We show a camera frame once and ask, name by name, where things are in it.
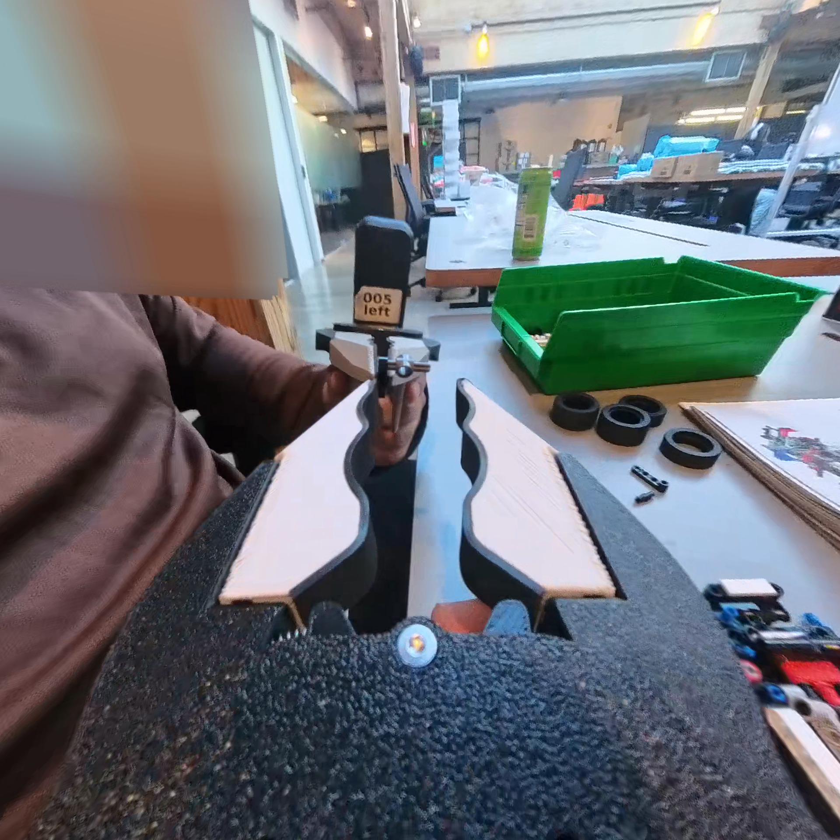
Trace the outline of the black rubber tyre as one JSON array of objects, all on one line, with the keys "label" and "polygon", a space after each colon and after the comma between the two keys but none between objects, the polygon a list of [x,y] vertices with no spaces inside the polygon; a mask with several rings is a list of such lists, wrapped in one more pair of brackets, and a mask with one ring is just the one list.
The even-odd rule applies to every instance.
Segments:
[{"label": "black rubber tyre", "polygon": [[677,466],[705,470],[717,463],[722,447],[714,437],[699,430],[673,427],[663,435],[659,452]]},{"label": "black rubber tyre", "polygon": [[619,402],[604,406],[595,422],[595,432],[611,445],[637,447],[651,428],[652,418],[644,409]]},{"label": "black rubber tyre", "polygon": [[631,394],[621,397],[619,404],[632,406],[640,411],[645,412],[649,417],[650,428],[660,426],[666,417],[667,408],[659,400],[649,395]]},{"label": "black rubber tyre", "polygon": [[590,393],[565,392],[553,399],[549,419],[557,427],[571,432],[593,429],[601,412],[601,404]]}]

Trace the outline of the brick model race car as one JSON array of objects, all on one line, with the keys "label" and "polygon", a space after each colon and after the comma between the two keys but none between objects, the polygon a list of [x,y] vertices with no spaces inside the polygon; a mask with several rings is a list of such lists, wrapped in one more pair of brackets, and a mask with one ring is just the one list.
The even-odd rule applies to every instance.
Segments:
[{"label": "brick model race car", "polygon": [[795,777],[839,817],[839,636],[813,612],[793,616],[784,588],[723,579],[702,592]]}]

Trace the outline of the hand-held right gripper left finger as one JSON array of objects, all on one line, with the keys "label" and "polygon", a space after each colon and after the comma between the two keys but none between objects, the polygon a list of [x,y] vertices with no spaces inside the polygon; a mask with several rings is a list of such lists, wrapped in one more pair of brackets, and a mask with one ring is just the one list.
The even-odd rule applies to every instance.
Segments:
[{"label": "hand-held right gripper left finger", "polygon": [[269,464],[218,585],[218,604],[280,605],[294,621],[353,609],[375,582],[363,483],[373,469],[377,384],[359,385]]}]

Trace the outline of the black monitor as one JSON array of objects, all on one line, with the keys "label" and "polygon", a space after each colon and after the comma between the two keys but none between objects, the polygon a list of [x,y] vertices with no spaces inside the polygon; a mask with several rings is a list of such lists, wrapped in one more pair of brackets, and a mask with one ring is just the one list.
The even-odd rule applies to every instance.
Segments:
[{"label": "black monitor", "polygon": [[567,211],[573,201],[574,183],[581,176],[588,156],[586,147],[580,147],[567,153],[560,169],[557,182],[552,186],[551,196],[557,206]]}]

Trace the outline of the person's left hand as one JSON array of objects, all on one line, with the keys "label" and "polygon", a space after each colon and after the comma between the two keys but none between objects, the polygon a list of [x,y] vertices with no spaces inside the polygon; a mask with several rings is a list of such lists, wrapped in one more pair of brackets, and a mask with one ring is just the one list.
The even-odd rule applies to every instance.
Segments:
[{"label": "person's left hand", "polygon": [[393,425],[394,403],[385,395],[377,400],[377,420],[371,436],[376,469],[388,469],[410,458],[421,442],[428,417],[427,380],[424,375],[405,385],[398,427]]}]

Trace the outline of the green plastic bin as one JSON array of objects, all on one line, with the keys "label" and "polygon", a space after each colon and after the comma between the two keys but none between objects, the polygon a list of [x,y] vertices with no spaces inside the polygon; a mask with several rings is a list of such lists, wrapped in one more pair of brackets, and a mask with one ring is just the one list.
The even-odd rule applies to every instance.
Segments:
[{"label": "green plastic bin", "polygon": [[553,396],[758,376],[825,294],[687,256],[525,266],[502,272],[490,319]]}]

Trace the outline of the black office chair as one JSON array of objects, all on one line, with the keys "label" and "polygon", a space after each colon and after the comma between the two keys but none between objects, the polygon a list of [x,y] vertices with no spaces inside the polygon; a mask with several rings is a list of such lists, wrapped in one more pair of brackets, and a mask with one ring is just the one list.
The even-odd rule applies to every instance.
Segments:
[{"label": "black office chair", "polygon": [[412,261],[418,261],[426,256],[429,225],[436,215],[436,206],[434,201],[421,199],[407,164],[394,164],[393,171],[406,206],[405,221],[413,233]]}]

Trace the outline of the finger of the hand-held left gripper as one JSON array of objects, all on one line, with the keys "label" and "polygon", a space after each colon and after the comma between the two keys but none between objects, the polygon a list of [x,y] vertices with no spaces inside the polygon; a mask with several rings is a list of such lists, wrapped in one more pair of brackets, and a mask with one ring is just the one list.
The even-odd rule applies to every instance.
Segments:
[{"label": "finger of the hand-held left gripper", "polygon": [[377,378],[379,359],[375,340],[369,333],[335,333],[329,342],[331,366],[357,382]]},{"label": "finger of the hand-held left gripper", "polygon": [[400,430],[405,389],[414,379],[414,371],[388,371],[385,378],[385,395],[391,404],[391,431],[396,434]]}]

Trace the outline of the wooden cabinet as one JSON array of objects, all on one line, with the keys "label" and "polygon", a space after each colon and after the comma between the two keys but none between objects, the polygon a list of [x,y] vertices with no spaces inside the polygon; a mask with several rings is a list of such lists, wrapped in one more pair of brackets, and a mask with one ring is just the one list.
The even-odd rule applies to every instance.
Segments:
[{"label": "wooden cabinet", "polygon": [[274,350],[301,357],[298,331],[293,321],[286,286],[278,280],[276,294],[268,299],[184,297],[186,303]]}]

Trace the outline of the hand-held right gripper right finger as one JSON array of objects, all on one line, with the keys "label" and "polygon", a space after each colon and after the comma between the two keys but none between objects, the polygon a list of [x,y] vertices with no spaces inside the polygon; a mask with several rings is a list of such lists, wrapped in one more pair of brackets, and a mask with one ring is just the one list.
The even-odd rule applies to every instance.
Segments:
[{"label": "hand-held right gripper right finger", "polygon": [[546,621],[558,600],[623,598],[556,448],[468,379],[456,382],[460,465],[469,478],[459,568],[488,607],[521,603]]}]

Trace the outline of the open instruction booklet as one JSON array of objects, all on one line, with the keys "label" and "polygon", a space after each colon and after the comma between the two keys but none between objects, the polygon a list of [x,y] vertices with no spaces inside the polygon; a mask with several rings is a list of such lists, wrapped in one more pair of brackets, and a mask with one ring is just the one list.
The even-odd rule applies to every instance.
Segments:
[{"label": "open instruction booklet", "polygon": [[839,399],[683,402],[681,412],[839,548]]}]

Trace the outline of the clear plastic bag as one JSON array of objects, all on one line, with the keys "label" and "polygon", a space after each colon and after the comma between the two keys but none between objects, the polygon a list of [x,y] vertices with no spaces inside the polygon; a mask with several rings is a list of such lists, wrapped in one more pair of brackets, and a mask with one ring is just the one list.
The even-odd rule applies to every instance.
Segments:
[{"label": "clear plastic bag", "polygon": [[[477,247],[512,254],[518,204],[518,185],[508,180],[480,183],[471,188],[465,206],[465,236]],[[582,220],[564,211],[551,194],[548,197],[542,256],[572,248],[598,249],[601,236]]]}]

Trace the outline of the person's black trousers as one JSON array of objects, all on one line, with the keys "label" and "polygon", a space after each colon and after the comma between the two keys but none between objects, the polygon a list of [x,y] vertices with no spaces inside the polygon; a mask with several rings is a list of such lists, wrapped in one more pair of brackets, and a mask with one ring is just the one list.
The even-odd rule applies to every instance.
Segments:
[{"label": "person's black trousers", "polygon": [[364,488],[371,504],[377,568],[371,590],[359,603],[366,634],[390,631],[407,615],[411,576],[417,461],[377,467]]}]

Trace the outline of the green drink can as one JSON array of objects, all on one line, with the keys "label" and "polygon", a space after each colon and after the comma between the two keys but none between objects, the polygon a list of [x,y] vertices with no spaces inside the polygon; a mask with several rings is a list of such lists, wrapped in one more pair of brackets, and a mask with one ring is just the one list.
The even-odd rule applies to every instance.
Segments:
[{"label": "green drink can", "polygon": [[520,173],[511,246],[514,261],[535,260],[543,252],[552,174],[548,167],[531,168]]}]

